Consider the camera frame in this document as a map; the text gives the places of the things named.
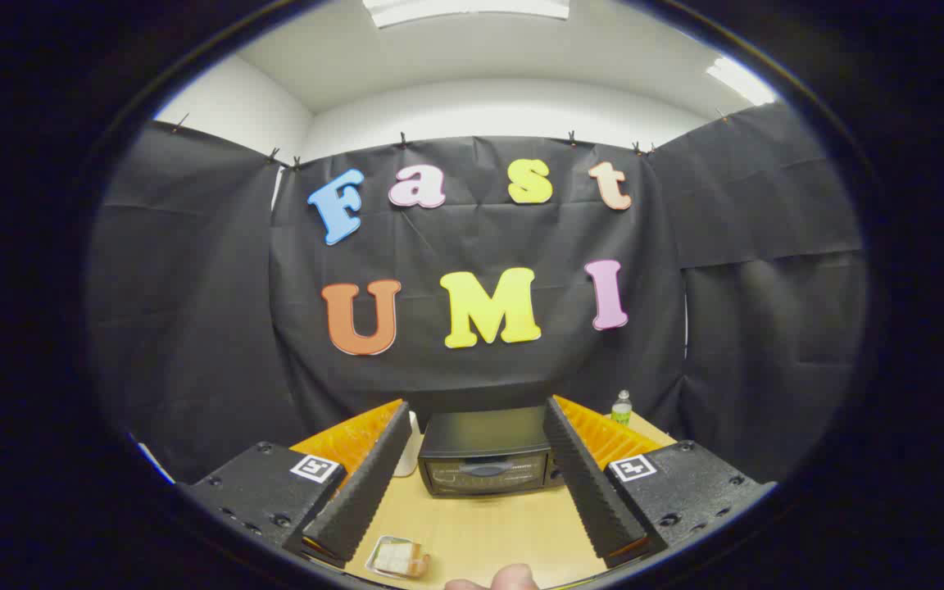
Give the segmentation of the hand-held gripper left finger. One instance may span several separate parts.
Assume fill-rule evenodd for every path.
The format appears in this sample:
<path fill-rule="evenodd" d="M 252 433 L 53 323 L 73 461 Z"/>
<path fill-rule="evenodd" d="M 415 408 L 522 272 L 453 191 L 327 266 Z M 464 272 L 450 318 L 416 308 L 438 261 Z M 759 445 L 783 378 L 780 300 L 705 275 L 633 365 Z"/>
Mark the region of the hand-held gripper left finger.
<path fill-rule="evenodd" d="M 401 399 L 291 446 L 256 442 L 188 499 L 259 544 L 343 568 L 381 505 L 412 432 Z"/>

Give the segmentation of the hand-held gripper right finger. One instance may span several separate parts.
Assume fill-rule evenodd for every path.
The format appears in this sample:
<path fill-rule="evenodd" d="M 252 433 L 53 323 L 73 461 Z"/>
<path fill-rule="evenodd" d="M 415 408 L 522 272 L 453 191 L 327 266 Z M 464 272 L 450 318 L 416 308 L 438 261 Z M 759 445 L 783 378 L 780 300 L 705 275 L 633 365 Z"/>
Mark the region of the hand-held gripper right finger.
<path fill-rule="evenodd" d="M 599 559 L 610 569 L 682 550 L 772 492 L 692 440 L 661 442 L 558 396 L 543 429 Z"/>

